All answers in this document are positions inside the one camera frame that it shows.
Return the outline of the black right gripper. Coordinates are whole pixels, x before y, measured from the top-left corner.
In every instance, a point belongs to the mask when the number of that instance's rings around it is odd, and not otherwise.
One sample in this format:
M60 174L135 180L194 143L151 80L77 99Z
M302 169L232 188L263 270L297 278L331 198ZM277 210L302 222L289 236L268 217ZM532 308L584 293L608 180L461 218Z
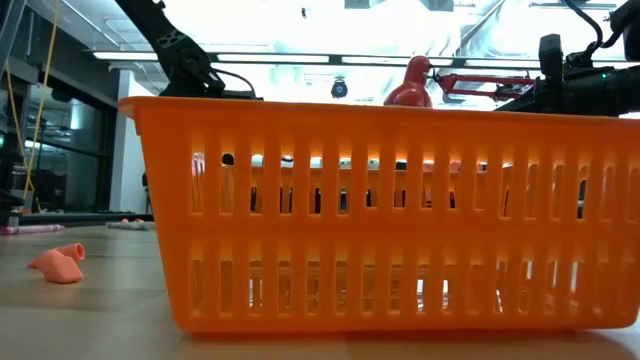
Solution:
M538 77L533 93L496 108L496 111L533 111L534 113L592 115L590 100L585 95L592 75L571 75L568 78Z

